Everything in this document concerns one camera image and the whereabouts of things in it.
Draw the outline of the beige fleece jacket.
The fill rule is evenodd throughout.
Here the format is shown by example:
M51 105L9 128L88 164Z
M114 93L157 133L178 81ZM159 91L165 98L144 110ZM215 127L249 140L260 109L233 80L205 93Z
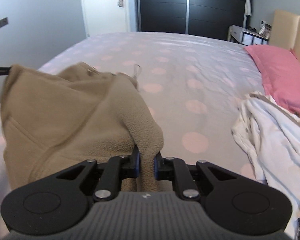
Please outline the beige fleece jacket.
M140 151L140 176L122 189L158 191L154 158L163 132L138 92L136 79L80 62L57 75L15 64L6 77L0 115L4 161L17 189L87 159L100 163Z

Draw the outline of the polka dot bed sheet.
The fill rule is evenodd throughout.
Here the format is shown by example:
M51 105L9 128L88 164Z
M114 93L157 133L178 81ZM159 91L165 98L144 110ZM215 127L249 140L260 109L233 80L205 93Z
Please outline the polka dot bed sheet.
M158 191L121 186L116 198L95 203L108 162L95 159L11 189L0 115L0 175L6 175L0 181L0 218L7 239L294 238L289 197L245 175L250 164L232 136L240 103L262 90L261 75L242 46L180 34L105 34L76 44L37 71L57 75L80 62L136 79L163 132L159 153L187 164L200 200L182 200L170 181L154 177Z

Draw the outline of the white crumpled garment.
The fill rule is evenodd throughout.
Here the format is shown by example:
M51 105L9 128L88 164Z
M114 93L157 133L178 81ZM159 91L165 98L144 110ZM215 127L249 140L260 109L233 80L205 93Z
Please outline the white crumpled garment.
M300 216L300 118L271 96L252 92L239 105L232 136L256 179L286 194Z

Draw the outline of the white door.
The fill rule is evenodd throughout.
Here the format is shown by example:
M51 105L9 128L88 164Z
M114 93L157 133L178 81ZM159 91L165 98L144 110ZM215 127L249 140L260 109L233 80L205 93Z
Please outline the white door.
M81 0L87 37L129 31L126 0Z

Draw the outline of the pink pillow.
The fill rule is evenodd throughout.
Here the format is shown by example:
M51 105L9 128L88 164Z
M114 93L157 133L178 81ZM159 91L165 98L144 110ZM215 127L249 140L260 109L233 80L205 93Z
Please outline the pink pillow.
M261 76L264 92L292 113L300 115L300 63L286 49L270 45L244 47Z

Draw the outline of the white bedside table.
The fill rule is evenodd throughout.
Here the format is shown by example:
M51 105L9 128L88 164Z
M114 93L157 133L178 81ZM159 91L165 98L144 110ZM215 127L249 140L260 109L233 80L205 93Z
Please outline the white bedside table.
M242 44L244 46L268 44L269 42L266 37L236 25L231 25L229 27L227 41Z

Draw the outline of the black sliding wardrobe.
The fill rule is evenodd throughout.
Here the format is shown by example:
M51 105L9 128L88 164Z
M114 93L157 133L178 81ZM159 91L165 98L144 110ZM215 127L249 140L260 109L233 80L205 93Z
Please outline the black sliding wardrobe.
M137 0L139 31L188 34L226 40L243 27L249 0Z

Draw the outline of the beige padded headboard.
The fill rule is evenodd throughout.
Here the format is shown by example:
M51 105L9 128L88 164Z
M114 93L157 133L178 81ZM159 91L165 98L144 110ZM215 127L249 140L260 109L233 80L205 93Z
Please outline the beige padded headboard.
M300 15L275 10L269 45L292 50L300 62Z

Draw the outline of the photo frame on table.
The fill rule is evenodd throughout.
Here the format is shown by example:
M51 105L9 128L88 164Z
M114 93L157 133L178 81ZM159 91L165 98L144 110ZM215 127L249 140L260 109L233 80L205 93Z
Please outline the photo frame on table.
M259 35L262 35L263 37L265 37L266 39L269 39L270 36L271 36L271 29L272 29L272 26L269 25L269 24L264 24L260 31L258 32Z

